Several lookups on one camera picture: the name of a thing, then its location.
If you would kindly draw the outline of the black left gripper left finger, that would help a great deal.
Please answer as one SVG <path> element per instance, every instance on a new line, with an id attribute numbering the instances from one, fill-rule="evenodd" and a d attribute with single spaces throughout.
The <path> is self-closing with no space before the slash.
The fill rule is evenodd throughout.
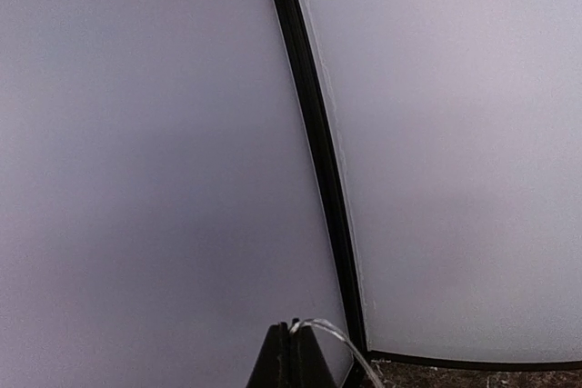
<path id="1" fill-rule="evenodd" d="M 246 388 L 289 388 L 291 341 L 286 322 L 271 325 Z"/>

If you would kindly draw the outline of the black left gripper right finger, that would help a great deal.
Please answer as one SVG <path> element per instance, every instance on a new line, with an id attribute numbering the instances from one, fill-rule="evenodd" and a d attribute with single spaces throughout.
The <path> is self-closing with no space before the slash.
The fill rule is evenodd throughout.
<path id="1" fill-rule="evenodd" d="M 292 321 L 289 330 L 289 386 L 293 388 L 336 388 L 336 382 L 326 363 L 311 326 Z"/>

